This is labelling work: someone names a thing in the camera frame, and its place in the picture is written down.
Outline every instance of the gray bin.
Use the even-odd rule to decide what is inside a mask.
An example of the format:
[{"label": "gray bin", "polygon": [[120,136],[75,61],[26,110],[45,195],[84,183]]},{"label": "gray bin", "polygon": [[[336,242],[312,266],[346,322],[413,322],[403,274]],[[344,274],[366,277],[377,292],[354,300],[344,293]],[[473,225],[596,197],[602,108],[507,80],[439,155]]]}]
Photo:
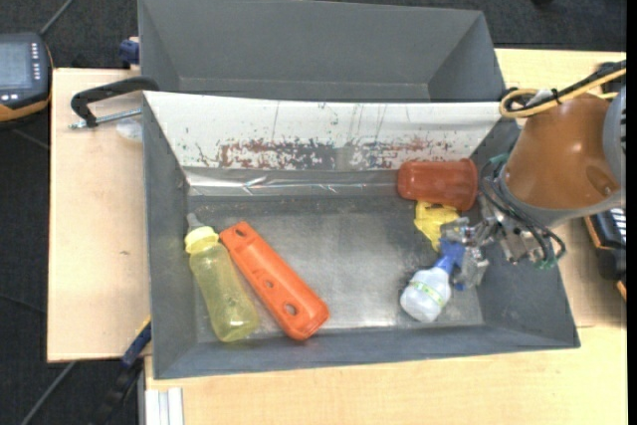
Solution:
[{"label": "gray bin", "polygon": [[[504,88],[480,13],[284,0],[139,4],[142,72],[166,92],[304,104],[477,105],[493,102]],[[157,95],[166,97],[163,109]],[[436,322],[414,321],[398,298],[436,253],[413,226],[414,203],[391,185],[395,167],[372,168],[371,159],[363,169],[224,167],[205,150],[198,163],[186,164],[180,144],[188,142],[188,126],[209,124],[211,133],[225,136],[214,111],[192,115],[192,98],[144,95],[155,377],[578,346],[558,269],[512,266],[496,245],[486,250],[491,264],[478,288],[455,292]],[[514,122],[500,120],[467,155],[480,165],[508,150],[518,133]],[[282,150],[294,152],[294,144]],[[331,161],[338,162],[343,147],[333,150]],[[228,183],[245,190],[242,183],[255,179],[265,192],[228,191]],[[326,189],[332,192],[318,192]],[[297,342],[259,306],[262,326],[255,334],[219,342],[183,250],[189,212],[217,230],[247,220],[328,304],[330,320]],[[468,215],[479,219],[477,208]]]}]

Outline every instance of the black cable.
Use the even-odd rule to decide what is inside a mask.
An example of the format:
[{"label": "black cable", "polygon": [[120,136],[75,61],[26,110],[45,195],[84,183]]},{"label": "black cable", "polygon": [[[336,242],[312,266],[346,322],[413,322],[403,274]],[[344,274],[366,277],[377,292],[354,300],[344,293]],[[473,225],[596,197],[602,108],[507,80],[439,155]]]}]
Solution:
[{"label": "black cable", "polygon": [[[528,103],[532,98],[535,97],[535,94],[526,94],[526,95],[520,94],[517,96],[512,95],[511,98],[505,99],[503,101],[502,107],[505,111],[510,111],[514,113],[524,113],[526,110],[537,109],[539,107],[542,107],[543,105],[550,104],[551,102],[556,102],[558,105],[560,105],[562,103],[561,101],[562,98],[568,95],[572,95],[572,93],[576,92],[579,89],[590,86],[593,82],[600,81],[600,80],[603,81],[603,79],[605,79],[606,77],[609,77],[610,75],[613,75],[625,69],[626,69],[625,60],[619,61],[616,63],[608,63],[604,65],[602,68],[598,69],[596,72],[586,77],[585,79],[580,80],[579,82],[576,82],[575,84],[568,86],[567,88],[562,89],[559,92],[553,89],[552,95],[547,96],[543,100],[539,100],[533,103],[531,106],[529,106]],[[607,80],[606,82],[602,82],[600,85],[604,85],[607,82],[610,82],[612,80],[614,79],[611,78]],[[513,110],[512,109],[513,104],[518,104],[521,107]]]},{"label": "black cable", "polygon": [[[496,179],[498,178],[497,175],[499,174],[499,168],[501,168],[502,165],[494,168],[494,176],[492,178],[485,176],[485,171],[491,166],[493,166],[493,161],[488,160],[480,169],[478,183],[482,194],[503,214],[513,218],[525,226],[540,245],[545,261],[552,262],[553,260],[558,260],[566,251],[566,245],[564,242],[545,225],[541,225],[534,218],[513,206],[511,201],[507,199],[496,182]],[[550,238],[557,243],[559,246],[559,252],[557,254],[555,254],[552,247],[546,243],[545,238]]]},{"label": "black cable", "polygon": [[27,425],[31,421],[31,418],[33,418],[35,414],[40,410],[40,408],[42,407],[44,402],[47,400],[47,398],[49,398],[49,395],[53,392],[53,390],[58,387],[58,385],[63,381],[63,379],[67,375],[69,375],[69,372],[72,370],[72,368],[76,366],[76,363],[77,363],[76,361],[72,361],[65,367],[62,373],[58,375],[58,377],[56,377],[56,379],[53,381],[53,383],[51,383],[47,391],[44,392],[44,394],[38,399],[35,405],[31,408],[31,411],[29,411],[29,414],[27,414],[26,418],[22,420],[20,425]]},{"label": "black cable", "polygon": [[32,312],[37,312],[39,314],[44,314],[46,315],[46,312],[43,311],[41,308],[36,307],[35,305],[31,305],[27,302],[23,302],[22,300],[18,300],[17,298],[12,298],[11,296],[7,296],[5,294],[0,294],[0,299],[3,299],[9,303],[13,303],[15,305],[20,305],[21,307],[24,307],[25,309],[29,309]]}]

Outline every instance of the small white plastic bottle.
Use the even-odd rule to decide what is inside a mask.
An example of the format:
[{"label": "small white plastic bottle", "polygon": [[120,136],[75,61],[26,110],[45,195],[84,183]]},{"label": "small white plastic bottle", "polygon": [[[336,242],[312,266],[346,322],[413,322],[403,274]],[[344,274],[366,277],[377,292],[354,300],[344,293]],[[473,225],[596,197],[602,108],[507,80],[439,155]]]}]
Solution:
[{"label": "small white plastic bottle", "polygon": [[441,239],[440,251],[434,267],[416,272],[400,296],[402,308],[421,322],[433,322],[447,305],[452,292],[449,277],[454,266],[462,264],[465,247]]}]

